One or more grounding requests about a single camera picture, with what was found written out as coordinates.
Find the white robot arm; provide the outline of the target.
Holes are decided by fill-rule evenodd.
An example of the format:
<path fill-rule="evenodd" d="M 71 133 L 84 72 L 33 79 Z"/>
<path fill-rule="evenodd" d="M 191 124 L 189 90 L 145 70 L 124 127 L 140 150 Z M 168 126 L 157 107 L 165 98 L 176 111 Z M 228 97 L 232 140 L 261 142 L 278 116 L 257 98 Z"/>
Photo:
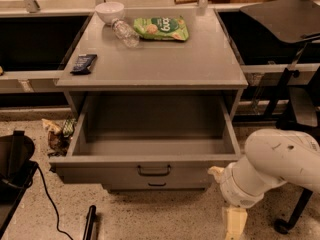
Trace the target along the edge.
<path fill-rule="evenodd" d="M 208 173 L 228 203 L 222 209 L 225 240 L 240 240 L 247 210 L 271 189 L 286 183 L 320 192 L 320 146 L 311 135 L 290 130 L 260 129 L 245 141 L 245 154 Z"/>

